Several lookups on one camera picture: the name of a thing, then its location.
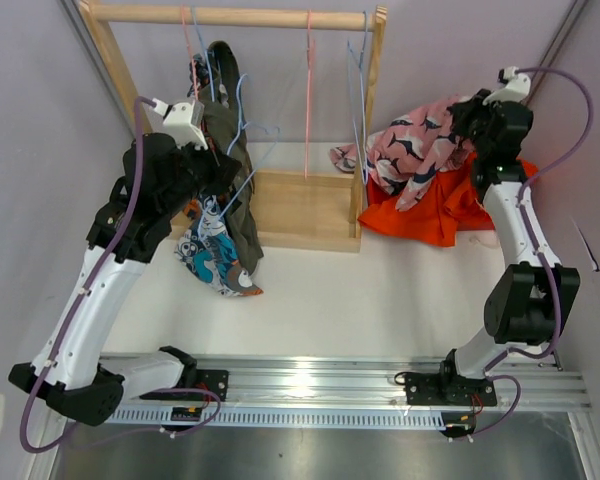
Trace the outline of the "pink shark print shorts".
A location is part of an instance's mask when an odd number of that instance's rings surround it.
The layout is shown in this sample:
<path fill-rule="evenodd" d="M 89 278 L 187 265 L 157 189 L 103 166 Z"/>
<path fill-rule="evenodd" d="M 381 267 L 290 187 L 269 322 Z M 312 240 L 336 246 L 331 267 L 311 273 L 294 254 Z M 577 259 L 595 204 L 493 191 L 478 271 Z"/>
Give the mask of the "pink shark print shorts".
<path fill-rule="evenodd" d="M 396 198 L 395 211 L 414 210 L 435 198 L 436 176 L 459 170 L 473 150 L 452 132 L 451 107 L 468 100 L 452 95 L 419 106 L 371 134 L 363 152 L 351 143 L 331 149 L 329 159 L 344 173 L 362 165 L 369 183 Z"/>

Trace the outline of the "orange shorts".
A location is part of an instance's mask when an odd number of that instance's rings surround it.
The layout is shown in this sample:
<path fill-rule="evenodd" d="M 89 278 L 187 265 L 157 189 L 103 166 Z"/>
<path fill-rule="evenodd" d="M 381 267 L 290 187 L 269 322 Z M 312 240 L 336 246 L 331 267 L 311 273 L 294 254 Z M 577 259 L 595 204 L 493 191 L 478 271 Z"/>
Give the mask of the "orange shorts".
<path fill-rule="evenodd" d="M 460 169 L 436 174 L 422 200 L 407 211 L 396 209 L 395 196 L 374 183 L 368 185 L 370 205 L 358 217 L 360 225 L 381 235 L 440 248 L 453 247 L 460 231 L 493 231 L 470 182 L 474 159 L 470 154 Z"/>

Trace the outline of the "olive green shorts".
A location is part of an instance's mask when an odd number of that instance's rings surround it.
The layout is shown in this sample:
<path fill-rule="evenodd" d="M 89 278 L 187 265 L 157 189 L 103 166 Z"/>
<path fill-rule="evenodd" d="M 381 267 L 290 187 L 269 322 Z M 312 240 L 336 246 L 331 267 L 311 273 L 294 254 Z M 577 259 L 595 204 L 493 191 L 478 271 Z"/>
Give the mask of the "olive green shorts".
<path fill-rule="evenodd" d="M 244 115 L 239 112 L 236 93 L 240 69 L 234 53 L 225 41 L 211 43 L 207 53 L 213 82 L 202 88 L 199 99 L 204 105 L 204 121 L 214 145 L 223 154 L 241 163 L 241 170 L 234 177 L 231 188 L 237 199 L 224 215 L 224 220 L 240 263 L 252 274 L 264 253 L 250 207 L 255 180 L 248 177 L 253 172 L 253 166 L 247 151 L 247 135 L 239 129 L 239 124 L 244 121 Z"/>

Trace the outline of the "light blue wire hanger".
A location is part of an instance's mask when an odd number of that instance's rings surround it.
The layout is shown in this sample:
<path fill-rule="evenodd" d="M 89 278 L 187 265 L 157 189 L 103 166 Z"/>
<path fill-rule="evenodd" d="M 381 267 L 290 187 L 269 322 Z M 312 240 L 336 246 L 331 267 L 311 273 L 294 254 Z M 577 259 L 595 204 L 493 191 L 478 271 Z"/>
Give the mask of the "light blue wire hanger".
<path fill-rule="evenodd" d="M 357 167 L 360 168 L 361 182 L 363 185 L 368 183 L 368 167 L 366 155 L 366 134 L 367 121 L 365 114 L 365 80 L 363 78 L 363 66 L 365 61 L 367 39 L 369 34 L 368 27 L 369 15 L 366 10 L 363 11 L 363 40 L 358 50 L 354 49 L 353 42 L 347 40 L 347 88 L 349 95 L 349 106 L 351 112 L 351 121 L 355 139 L 355 155 Z"/>

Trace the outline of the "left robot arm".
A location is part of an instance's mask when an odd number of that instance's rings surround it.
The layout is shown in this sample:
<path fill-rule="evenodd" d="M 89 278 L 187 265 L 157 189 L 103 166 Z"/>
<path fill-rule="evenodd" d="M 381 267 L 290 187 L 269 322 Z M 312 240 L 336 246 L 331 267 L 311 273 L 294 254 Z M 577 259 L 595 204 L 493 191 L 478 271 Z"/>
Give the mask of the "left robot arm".
<path fill-rule="evenodd" d="M 122 361 L 101 352 L 133 285 L 171 235 L 172 219 L 199 194 L 223 194 L 240 161 L 216 148 L 178 146 L 165 133 L 144 134 L 122 156 L 123 176 L 96 213 L 81 272 L 65 311 L 36 358 L 8 379 L 76 422 L 99 426 L 133 398 L 189 398 L 197 362 L 166 346 Z"/>

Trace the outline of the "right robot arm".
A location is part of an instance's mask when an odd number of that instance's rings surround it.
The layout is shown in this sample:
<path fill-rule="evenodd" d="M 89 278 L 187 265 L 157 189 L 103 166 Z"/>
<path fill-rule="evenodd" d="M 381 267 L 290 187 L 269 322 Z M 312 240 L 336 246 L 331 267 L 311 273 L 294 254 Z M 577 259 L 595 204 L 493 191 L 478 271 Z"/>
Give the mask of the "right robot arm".
<path fill-rule="evenodd" d="M 533 123 L 531 110 L 502 91 L 482 89 L 449 111 L 452 134 L 474 147 L 471 184 L 495 227 L 505 262 L 485 302 L 483 327 L 440 365 L 438 395 L 455 404 L 490 387 L 488 372 L 509 354 L 543 359 L 555 351 L 580 277 L 549 246 L 518 158 Z"/>

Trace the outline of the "blue cartoon print shorts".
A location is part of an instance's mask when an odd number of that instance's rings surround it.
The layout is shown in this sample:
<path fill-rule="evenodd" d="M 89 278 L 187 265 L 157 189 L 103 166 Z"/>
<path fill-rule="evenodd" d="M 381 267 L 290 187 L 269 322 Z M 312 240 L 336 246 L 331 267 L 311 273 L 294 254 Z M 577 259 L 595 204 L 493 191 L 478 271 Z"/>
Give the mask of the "blue cartoon print shorts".
<path fill-rule="evenodd" d="M 187 206 L 190 224 L 176 242 L 175 258 L 222 296 L 261 295 L 252 279 L 264 256 L 253 216 L 237 222 L 222 217 L 221 211 L 214 196 L 201 196 Z"/>

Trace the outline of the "wooden clothes rack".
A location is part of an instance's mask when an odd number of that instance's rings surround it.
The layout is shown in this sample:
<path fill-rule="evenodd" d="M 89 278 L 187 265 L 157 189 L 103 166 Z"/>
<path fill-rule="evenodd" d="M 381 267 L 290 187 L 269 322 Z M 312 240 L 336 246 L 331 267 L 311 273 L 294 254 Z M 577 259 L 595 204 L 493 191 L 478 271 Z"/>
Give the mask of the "wooden clothes rack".
<path fill-rule="evenodd" d="M 115 95 L 132 125 L 151 129 L 145 115 L 135 116 L 137 89 L 110 27 L 111 23 L 193 24 L 369 32 L 369 71 L 364 86 L 364 119 L 371 120 L 377 90 L 387 9 L 377 6 L 370 16 L 353 12 L 200 7 L 191 13 L 177 6 L 103 4 L 81 1 L 79 13 L 111 79 Z M 357 252 L 365 190 L 361 173 L 304 174 L 263 169 L 256 173 L 251 202 L 262 245 L 335 252 Z"/>

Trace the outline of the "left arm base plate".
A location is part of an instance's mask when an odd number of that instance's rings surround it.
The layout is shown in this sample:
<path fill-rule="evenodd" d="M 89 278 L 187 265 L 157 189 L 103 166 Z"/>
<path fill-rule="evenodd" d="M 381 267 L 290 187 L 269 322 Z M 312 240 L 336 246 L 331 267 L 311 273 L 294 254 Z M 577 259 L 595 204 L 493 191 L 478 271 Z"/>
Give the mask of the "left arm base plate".
<path fill-rule="evenodd" d="M 198 369 L 194 376 L 190 375 L 181 379 L 175 389 L 198 389 L 211 391 L 220 397 L 222 401 L 226 399 L 229 387 L 229 372 L 227 370 L 209 370 Z M 195 392 L 150 392 L 140 396 L 143 400 L 160 401 L 212 401 L 209 396 Z"/>

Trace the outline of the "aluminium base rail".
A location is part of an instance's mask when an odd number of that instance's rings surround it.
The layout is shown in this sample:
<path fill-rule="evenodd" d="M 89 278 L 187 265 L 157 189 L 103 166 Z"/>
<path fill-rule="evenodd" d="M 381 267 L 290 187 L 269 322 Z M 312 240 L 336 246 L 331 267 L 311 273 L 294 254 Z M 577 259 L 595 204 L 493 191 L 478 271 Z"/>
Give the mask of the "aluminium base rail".
<path fill-rule="evenodd" d="M 150 392 L 195 392 L 212 398 L 211 391 L 175 389 L 171 374 L 163 366 L 151 369 L 147 354 L 136 356 L 102 356 L 96 365 L 101 370 L 126 375 L 131 364 L 142 372 L 133 381 L 131 402 L 166 402 L 174 405 L 205 406 L 212 401 L 143 400 Z M 198 369 L 227 370 L 229 387 L 223 406 L 312 408 L 312 409 L 384 409 L 408 406 L 415 409 L 469 408 L 458 406 L 411 406 L 394 375 L 403 372 L 439 373 L 437 358 L 389 360 L 354 360 L 314 357 L 229 357 L 202 356 L 184 369 L 184 377 Z M 493 371 L 497 405 L 488 409 L 506 410 L 515 406 L 521 411 L 586 411 L 591 403 L 584 380 L 578 373 L 562 371 L 553 360 L 531 361 L 515 357 L 499 364 Z"/>

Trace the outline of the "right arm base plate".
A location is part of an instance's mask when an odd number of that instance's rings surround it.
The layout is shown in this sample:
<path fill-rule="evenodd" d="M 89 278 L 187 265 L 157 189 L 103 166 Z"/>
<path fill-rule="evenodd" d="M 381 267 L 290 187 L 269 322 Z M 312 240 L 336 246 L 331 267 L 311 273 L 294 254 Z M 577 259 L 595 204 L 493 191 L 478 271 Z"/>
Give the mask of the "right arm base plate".
<path fill-rule="evenodd" d="M 486 406 L 495 407 L 493 383 L 486 379 L 467 379 L 456 374 L 403 371 L 394 375 L 411 406 Z"/>

